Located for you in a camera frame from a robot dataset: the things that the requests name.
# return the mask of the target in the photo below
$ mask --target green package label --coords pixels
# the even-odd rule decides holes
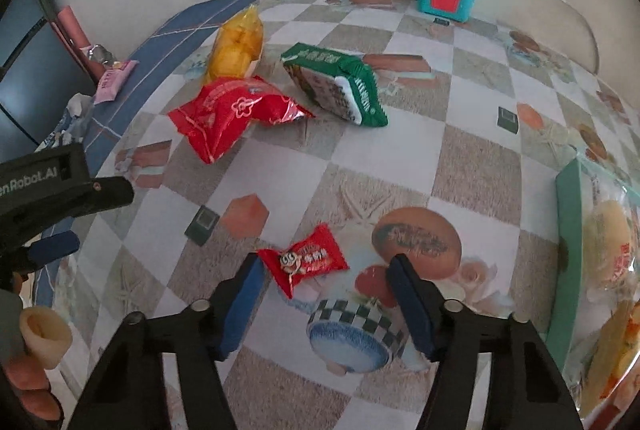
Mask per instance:
[[[282,55],[291,79],[319,106],[364,126],[386,126],[376,75],[356,56],[296,44]]]

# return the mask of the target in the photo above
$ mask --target red snack package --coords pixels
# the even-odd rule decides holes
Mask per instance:
[[[258,76],[219,77],[203,86],[196,99],[172,110],[168,116],[207,164],[231,148],[251,120],[274,125],[314,117]]]
[[[308,238],[284,253],[259,249],[258,256],[289,299],[293,298],[293,288],[305,278],[349,269],[326,224],[319,224]]]

